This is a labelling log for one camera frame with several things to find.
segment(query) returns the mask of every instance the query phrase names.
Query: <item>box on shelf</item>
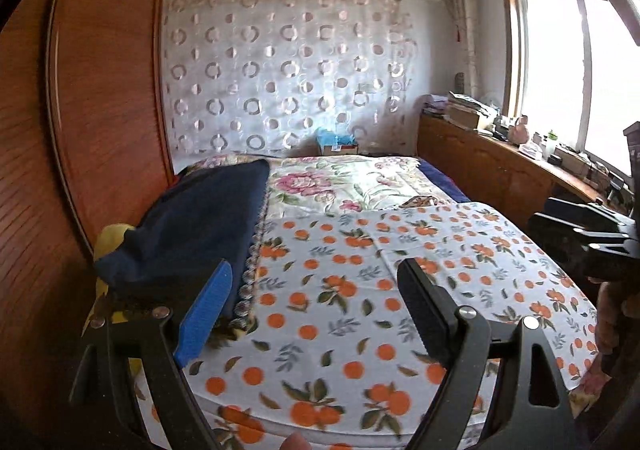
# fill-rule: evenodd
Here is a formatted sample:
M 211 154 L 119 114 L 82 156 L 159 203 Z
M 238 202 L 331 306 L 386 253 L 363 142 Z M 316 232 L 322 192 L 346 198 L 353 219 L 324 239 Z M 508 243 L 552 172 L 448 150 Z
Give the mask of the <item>box on shelf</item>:
M 562 168 L 576 177 L 582 179 L 589 174 L 589 162 L 574 152 L 569 152 L 560 146 L 556 146 L 554 152 L 562 159 Z
M 324 145 L 320 147 L 320 155 L 356 155 L 358 145 Z
M 448 102 L 445 119 L 453 125 L 465 128 L 466 130 L 487 130 L 494 123 L 495 114 L 485 116 L 478 110 Z

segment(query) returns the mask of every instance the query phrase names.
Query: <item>window frame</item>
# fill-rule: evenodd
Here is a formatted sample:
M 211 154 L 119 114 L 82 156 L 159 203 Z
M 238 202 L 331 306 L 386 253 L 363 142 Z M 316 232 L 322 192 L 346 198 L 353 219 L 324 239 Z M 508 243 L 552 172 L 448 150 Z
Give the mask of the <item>window frame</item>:
M 575 150 L 585 152 L 591 160 L 602 163 L 610 172 L 620 176 L 630 188 L 633 188 L 634 183 L 631 176 L 626 175 L 619 168 L 616 168 L 585 148 L 591 116 L 593 57 L 591 54 L 591 32 L 587 18 L 586 4 L 584 0 L 576 1 L 580 16 L 582 17 L 584 82 L 582 85 L 582 112 L 580 114 L 580 125 Z M 529 61 L 529 52 L 527 51 L 527 0 L 504 0 L 504 11 L 507 50 L 502 114 L 508 117 L 517 117 L 522 111 L 522 102 L 527 88 L 527 65 Z

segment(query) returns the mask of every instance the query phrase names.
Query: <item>wooden cabinet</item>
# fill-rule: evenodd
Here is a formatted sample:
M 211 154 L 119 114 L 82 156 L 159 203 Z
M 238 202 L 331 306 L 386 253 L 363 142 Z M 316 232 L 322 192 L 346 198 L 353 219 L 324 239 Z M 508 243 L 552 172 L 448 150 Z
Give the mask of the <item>wooden cabinet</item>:
M 551 196 L 553 181 L 541 176 L 541 171 L 527 160 L 511 165 L 508 169 L 508 185 L 499 211 L 521 229 L 529 217 L 542 211 Z
M 597 193 L 574 176 L 545 162 L 531 160 L 506 143 L 462 130 L 441 119 L 423 117 L 418 155 L 451 177 L 472 200 L 500 211 L 520 229 L 556 184 L 584 202 Z
M 470 193 L 474 200 L 499 209 L 503 205 L 509 184 L 507 159 L 500 151 L 487 148 L 484 144 L 476 144 L 469 150 L 471 166 L 466 176 L 469 179 Z

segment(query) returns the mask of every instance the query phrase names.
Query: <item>yellow cloth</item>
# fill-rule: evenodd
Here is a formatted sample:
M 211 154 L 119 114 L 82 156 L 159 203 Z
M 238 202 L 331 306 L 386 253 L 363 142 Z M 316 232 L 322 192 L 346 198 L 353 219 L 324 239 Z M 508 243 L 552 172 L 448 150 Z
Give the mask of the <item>yellow cloth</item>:
M 110 224 L 109 226 L 105 226 L 100 235 L 98 235 L 98 239 L 95 241 L 94 245 L 94 261 L 102 258 L 105 255 L 109 255 L 112 251 L 115 251 L 120 244 L 124 241 L 124 234 L 126 231 L 130 229 L 136 229 L 130 224 Z M 99 278 L 95 279 L 95 300 L 97 301 L 103 295 L 107 294 L 109 290 L 109 286 L 100 280 Z M 87 316 L 86 321 L 84 322 L 84 328 L 82 332 L 89 325 L 89 321 L 91 317 L 94 315 L 95 302 L 94 306 L 91 308 L 89 312 L 89 316 Z M 126 322 L 127 319 L 124 318 L 124 315 L 120 311 L 116 311 L 111 316 L 111 323 L 119 324 L 121 322 Z M 142 368 L 142 361 L 138 358 L 129 358 L 129 370 L 132 376 L 136 376 L 140 369 Z

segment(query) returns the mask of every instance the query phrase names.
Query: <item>navy blue towel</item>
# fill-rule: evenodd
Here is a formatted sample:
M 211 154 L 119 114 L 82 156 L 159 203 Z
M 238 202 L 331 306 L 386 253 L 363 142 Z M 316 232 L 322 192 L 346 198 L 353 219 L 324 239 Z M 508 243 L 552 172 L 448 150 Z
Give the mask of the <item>navy blue towel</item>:
M 211 274 L 212 264 L 224 258 L 233 283 L 222 316 L 232 318 L 268 178 L 266 160 L 184 177 L 161 195 L 137 229 L 125 233 L 118 249 L 95 262 L 98 276 L 117 292 L 130 282 Z

